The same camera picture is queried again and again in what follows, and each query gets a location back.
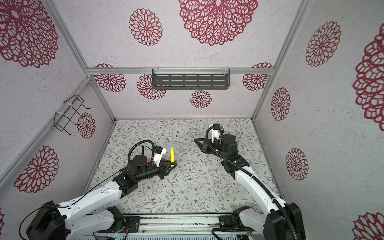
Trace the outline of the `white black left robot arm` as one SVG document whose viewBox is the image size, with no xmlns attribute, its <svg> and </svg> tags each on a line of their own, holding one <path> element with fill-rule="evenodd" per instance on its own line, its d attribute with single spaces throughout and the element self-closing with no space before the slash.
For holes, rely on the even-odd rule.
<svg viewBox="0 0 384 240">
<path fill-rule="evenodd" d="M 127 222 L 117 207 L 100 213 L 93 211 L 132 193 L 139 181 L 158 176 L 164 179 L 178 164 L 157 159 L 149 162 L 137 155 L 107 183 L 85 195 L 59 204 L 49 201 L 34 211 L 35 217 L 26 229 L 29 240 L 74 240 L 86 234 L 106 231 L 120 232 Z"/>
</svg>

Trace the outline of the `yellow highlighter pen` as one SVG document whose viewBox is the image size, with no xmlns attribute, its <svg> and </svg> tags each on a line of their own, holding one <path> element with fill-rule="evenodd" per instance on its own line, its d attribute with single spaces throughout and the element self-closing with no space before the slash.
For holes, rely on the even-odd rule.
<svg viewBox="0 0 384 240">
<path fill-rule="evenodd" d="M 173 168 L 175 165 L 175 152 L 174 152 L 174 148 L 171 147 L 171 152 L 170 152 L 170 161 L 171 161 L 171 167 Z"/>
</svg>

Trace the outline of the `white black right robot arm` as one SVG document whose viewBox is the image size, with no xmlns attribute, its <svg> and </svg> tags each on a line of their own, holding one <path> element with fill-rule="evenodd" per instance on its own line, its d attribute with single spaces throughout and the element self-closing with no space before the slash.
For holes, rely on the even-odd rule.
<svg viewBox="0 0 384 240">
<path fill-rule="evenodd" d="M 221 158 L 225 171 L 239 182 L 256 201 L 261 211 L 249 206 L 233 211 L 230 223 L 212 233 L 221 232 L 256 232 L 265 240 L 304 240 L 306 239 L 304 221 L 300 208 L 288 204 L 268 188 L 257 176 L 249 162 L 238 151 L 236 137 L 223 135 L 194 140 L 201 152 Z"/>
</svg>

